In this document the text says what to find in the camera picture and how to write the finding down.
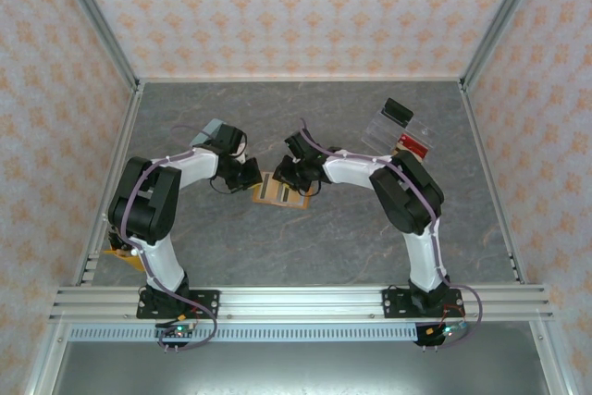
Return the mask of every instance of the aluminum frame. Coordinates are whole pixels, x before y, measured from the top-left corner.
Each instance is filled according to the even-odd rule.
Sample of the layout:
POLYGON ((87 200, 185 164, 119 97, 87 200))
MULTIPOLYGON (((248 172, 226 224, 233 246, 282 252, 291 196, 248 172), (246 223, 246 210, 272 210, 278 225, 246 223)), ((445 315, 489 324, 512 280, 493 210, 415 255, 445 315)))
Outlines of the aluminum frame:
POLYGON ((471 130, 473 131, 475 145, 477 147, 477 152, 479 153, 479 159, 481 159, 481 166, 483 167, 483 171, 485 173, 487 186, 489 187, 489 194, 491 194, 493 206, 496 210, 496 215, 499 221, 499 227, 501 228, 501 235, 503 236, 504 243, 506 244, 506 248, 508 249, 508 254, 514 262, 517 279, 520 281, 521 284, 525 284, 526 279, 524 275, 524 260, 522 259, 520 252, 516 248, 516 241, 513 237, 512 231, 510 230, 508 218, 506 217, 507 212, 505 210, 503 202, 500 199, 500 194, 498 193, 498 188, 496 187, 495 180, 493 179, 493 172, 491 169, 491 165, 487 159, 487 152, 485 150, 483 140, 481 139, 479 128, 477 127, 475 113, 473 111, 473 106, 471 105, 469 93, 463 88, 461 82, 459 82, 459 90, 461 92, 462 103, 464 104, 466 116, 469 118, 469 124, 471 125, 471 130))
POLYGON ((96 30, 99 38, 105 45, 105 50, 111 56, 111 60, 117 67, 119 75, 128 84, 130 90, 135 89, 138 79, 96 0, 78 1, 91 22, 92 27, 96 30))
MULTIPOLYGON (((555 316, 547 288, 519 283, 473 287, 483 300, 484 322, 530 322, 550 393, 576 394, 569 368, 557 354, 557 344, 549 334, 555 316)), ((386 319, 382 312, 384 288, 386 285, 217 288, 221 290, 218 322, 232 328, 270 324, 395 327, 439 321, 439 318, 386 319)), ((475 320, 475 297, 470 292, 464 292, 463 297, 467 319, 475 320)), ((60 288, 26 393, 52 392, 73 328, 89 323, 122 327, 153 325, 154 320, 135 318, 138 299, 138 290, 132 287, 60 288)))
POLYGON ((521 0, 502 0, 483 40, 477 47, 469 66, 461 77, 465 89, 469 90, 475 83, 481 69, 485 66, 489 56, 493 53, 498 40, 506 29, 506 25, 508 25, 512 19, 514 11, 520 5, 520 1, 521 0))
POLYGON ((141 78, 142 83, 237 83, 237 82, 451 82, 458 76, 390 77, 390 76, 264 76, 264 77, 203 77, 203 78, 141 78))
POLYGON ((106 211, 109 206, 109 202, 115 193, 117 187, 117 181, 125 165, 125 155, 128 151, 128 145, 130 143, 131 133, 133 131, 133 124, 136 121, 138 109, 140 107, 140 101, 143 93, 143 83, 131 94, 128 100, 128 108, 126 114, 121 120, 119 130, 117 132, 116 145, 111 153, 111 159, 109 162, 109 171, 105 178, 103 185, 103 195, 97 206, 94 221, 92 223, 91 231, 89 232, 88 239, 85 243, 84 250, 80 256, 76 268, 76 274, 72 279, 72 285, 79 286, 83 281, 89 281, 91 279, 86 278, 84 273, 86 271, 87 263, 89 260, 101 252, 101 245, 105 237, 105 231, 107 228, 106 211))

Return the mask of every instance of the yellow part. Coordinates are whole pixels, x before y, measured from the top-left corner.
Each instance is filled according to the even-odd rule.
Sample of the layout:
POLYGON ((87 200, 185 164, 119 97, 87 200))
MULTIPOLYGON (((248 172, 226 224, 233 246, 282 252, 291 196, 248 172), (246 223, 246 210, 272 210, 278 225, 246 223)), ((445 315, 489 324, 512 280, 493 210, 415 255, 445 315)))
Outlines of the yellow part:
POLYGON ((145 272, 142 261, 140 260, 140 258, 138 256, 122 256, 121 254, 118 254, 117 251, 115 251, 115 250, 105 250, 104 253, 113 254, 117 258, 122 259, 123 261, 125 261, 126 263, 131 265, 133 268, 135 268, 139 272, 145 272))

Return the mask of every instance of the wall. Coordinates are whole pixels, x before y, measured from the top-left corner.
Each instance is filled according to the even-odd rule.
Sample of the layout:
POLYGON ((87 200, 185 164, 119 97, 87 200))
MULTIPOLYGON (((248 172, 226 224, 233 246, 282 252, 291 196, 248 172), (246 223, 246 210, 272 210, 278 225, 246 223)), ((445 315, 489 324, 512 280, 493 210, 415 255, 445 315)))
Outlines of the wall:
POLYGON ((98 0, 140 77, 459 77, 501 0, 98 0))
POLYGON ((0 393, 20 394, 129 93, 76 0, 0 0, 0 30, 0 393))
POLYGON ((592 0, 524 0, 471 100, 528 278, 592 388, 592 0))

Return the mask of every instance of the black mounting plate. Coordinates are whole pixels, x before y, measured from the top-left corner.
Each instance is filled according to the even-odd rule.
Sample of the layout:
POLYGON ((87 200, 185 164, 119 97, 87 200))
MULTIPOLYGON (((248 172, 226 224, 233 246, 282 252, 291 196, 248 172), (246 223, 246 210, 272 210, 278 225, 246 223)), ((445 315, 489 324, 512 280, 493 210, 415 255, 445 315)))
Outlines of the black mounting plate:
MULTIPOLYGON (((458 306, 458 300, 463 300, 461 291, 458 289, 446 290, 444 297, 440 300, 438 305, 425 312, 420 312, 419 308, 413 304, 411 299, 412 292, 410 289, 401 289, 397 287, 389 287, 382 290, 382 310, 385 318, 425 318, 425 317, 442 317, 444 315, 444 306, 458 306)), ((447 317, 462 317, 463 314, 453 308, 447 317)))
MULTIPOLYGON (((189 290, 189 299, 196 301, 199 304, 210 309, 215 318, 218 318, 218 309, 220 308, 220 290, 189 290)), ((154 300, 148 297, 148 292, 140 291, 140 302, 138 302, 138 311, 136 317, 138 319, 174 319, 181 315, 177 310, 171 307, 160 307, 158 310, 154 306, 154 300)), ((204 311, 197 310, 196 314, 200 318, 207 318, 208 315, 204 314, 204 311)), ((191 318, 191 313, 185 314, 188 318, 191 318)))

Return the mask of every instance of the marble surface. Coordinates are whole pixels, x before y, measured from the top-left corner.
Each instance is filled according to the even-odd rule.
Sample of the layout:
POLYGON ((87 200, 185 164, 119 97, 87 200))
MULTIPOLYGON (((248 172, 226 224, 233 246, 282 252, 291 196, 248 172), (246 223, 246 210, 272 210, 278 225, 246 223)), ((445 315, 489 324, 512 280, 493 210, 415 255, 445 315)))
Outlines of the marble surface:
MULTIPOLYGON (((321 144, 371 154, 361 136, 388 97, 439 135, 425 167, 445 194, 440 241, 451 279, 514 281, 455 82, 151 83, 128 156, 177 153, 183 147, 169 135, 173 125, 202 128, 215 117, 248 134, 249 152, 265 171, 289 152, 283 141, 299 117, 321 144)), ((195 133, 175 135, 190 142, 195 133)), ((372 191, 351 185, 326 185, 302 210, 254 204, 250 191, 221 195, 201 181, 181 192, 172 239, 193 286, 401 284, 409 277, 402 235, 372 191)), ((144 281, 101 255, 93 285, 144 281)))

